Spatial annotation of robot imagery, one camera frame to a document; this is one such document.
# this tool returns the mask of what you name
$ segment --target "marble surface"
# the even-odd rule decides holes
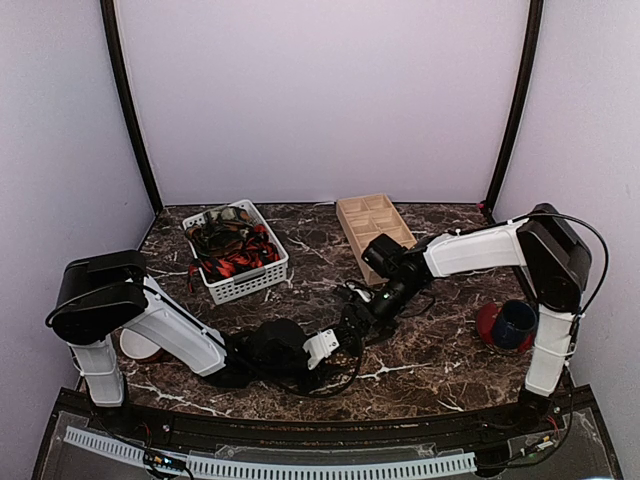
[[[472,205],[396,205],[416,238],[450,228],[483,225]],[[165,291],[207,325],[228,333],[265,320],[291,318],[307,333],[338,320],[337,284],[361,273],[335,215],[334,205],[259,205],[290,255],[288,279],[234,302],[214,306],[200,278],[186,286],[191,252],[181,222],[204,206],[167,207],[141,248],[149,273]],[[487,349],[475,333],[480,307],[523,298],[509,268],[438,280],[417,296],[393,338],[367,349],[358,380],[343,394],[309,400],[254,382],[246,389],[219,389],[165,354],[160,362],[137,364],[119,352],[134,403],[181,412],[232,418],[322,421],[410,418],[467,411],[514,402],[529,355],[506,357]],[[352,360],[339,358],[346,366]],[[339,383],[343,378],[335,378]]]

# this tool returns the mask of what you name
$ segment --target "robotic arm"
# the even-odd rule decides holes
[[[550,205],[539,205],[521,219],[423,239],[410,250],[381,235],[363,259],[389,281],[373,296],[354,293],[341,321],[311,337],[286,319],[266,322],[242,338],[223,335],[173,302],[147,275],[144,258],[135,251],[69,264],[47,325],[74,352],[100,407],[124,401],[109,336],[121,326],[147,337],[214,385],[246,386],[259,369],[272,377],[302,378],[309,390],[320,386],[318,367],[326,358],[336,350],[354,353],[371,331],[390,335],[397,314],[436,278],[526,266],[539,303],[539,327],[525,389],[548,397],[572,353],[573,326],[591,265],[584,242],[553,213]]]

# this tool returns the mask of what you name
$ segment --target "basket handle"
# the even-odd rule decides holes
[[[262,277],[265,273],[267,273],[267,269],[264,267],[259,267],[253,270],[249,270],[248,272],[240,273],[233,277],[233,284],[239,285],[241,283],[248,282],[249,280],[253,280],[254,278]]]

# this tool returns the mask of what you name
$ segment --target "white wall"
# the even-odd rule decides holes
[[[69,351],[44,318],[67,262],[136,247],[153,214],[98,1],[0,1],[0,476],[31,477]]]
[[[549,201],[609,243],[609,280],[585,318],[572,371],[592,385],[628,478],[640,477],[639,24],[632,0],[547,2],[496,212],[504,219]],[[598,257],[593,284],[601,251],[589,243]]]
[[[528,2],[118,5],[165,203],[483,199]]]

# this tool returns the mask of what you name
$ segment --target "black pole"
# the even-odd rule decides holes
[[[120,44],[120,34],[118,33],[118,22],[116,20],[116,11],[113,0],[100,0],[102,8],[102,21],[104,23],[104,33],[107,37],[107,46],[109,48],[109,57],[111,58],[111,68],[120,97],[120,106],[124,121],[127,124],[129,138],[136,156],[136,162],[142,175],[142,181],[147,189],[147,195],[151,201],[154,212],[158,215],[163,208],[160,192],[153,177],[151,164],[147,151],[144,148],[138,117],[133,106],[133,97],[129,89],[129,80],[127,79],[127,71],[125,69],[124,57],[122,55],[122,45]]]
[[[511,102],[511,111],[507,120],[507,128],[502,139],[502,146],[498,154],[496,168],[493,171],[493,178],[489,185],[487,198],[482,202],[484,209],[491,213],[496,206],[500,189],[507,174],[509,160],[513,152],[513,146],[516,142],[520,119],[524,109],[524,102],[527,98],[529,90],[529,81],[531,80],[531,71],[533,70],[533,60],[536,55],[536,46],[538,44],[538,34],[540,33],[540,24],[542,22],[542,7],[544,0],[531,0],[529,4],[529,18],[527,20],[527,32],[524,37],[524,45],[522,47],[522,58],[520,59],[520,69],[518,70],[518,79],[516,80],[516,88],[513,93],[513,101]]]

